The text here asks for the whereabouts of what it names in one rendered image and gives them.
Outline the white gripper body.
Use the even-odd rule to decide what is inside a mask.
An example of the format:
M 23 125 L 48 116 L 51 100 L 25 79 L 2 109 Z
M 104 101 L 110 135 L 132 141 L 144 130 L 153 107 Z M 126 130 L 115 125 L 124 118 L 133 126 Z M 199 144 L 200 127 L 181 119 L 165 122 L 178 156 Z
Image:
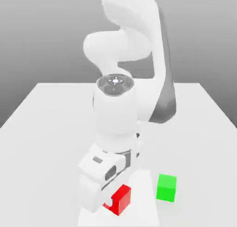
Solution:
M 127 184 L 134 170 L 125 170 L 108 181 L 103 181 L 88 173 L 79 174 L 79 200 L 86 210 L 94 213 L 108 196 L 112 196 L 123 184 Z

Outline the small red cube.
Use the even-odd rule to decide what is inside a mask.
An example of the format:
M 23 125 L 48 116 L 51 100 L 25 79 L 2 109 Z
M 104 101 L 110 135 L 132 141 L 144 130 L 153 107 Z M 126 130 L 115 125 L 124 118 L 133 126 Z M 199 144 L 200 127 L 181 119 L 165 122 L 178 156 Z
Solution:
M 103 204 L 103 207 L 119 216 L 131 203 L 131 188 L 123 184 L 112 196 L 112 206 Z

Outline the small green cube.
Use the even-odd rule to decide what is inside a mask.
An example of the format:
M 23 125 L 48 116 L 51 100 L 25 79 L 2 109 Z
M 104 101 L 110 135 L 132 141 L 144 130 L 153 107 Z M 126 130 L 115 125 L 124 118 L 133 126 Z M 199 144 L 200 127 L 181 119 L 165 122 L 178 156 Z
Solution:
M 162 201 L 174 202 L 176 194 L 177 177 L 159 174 L 156 198 Z

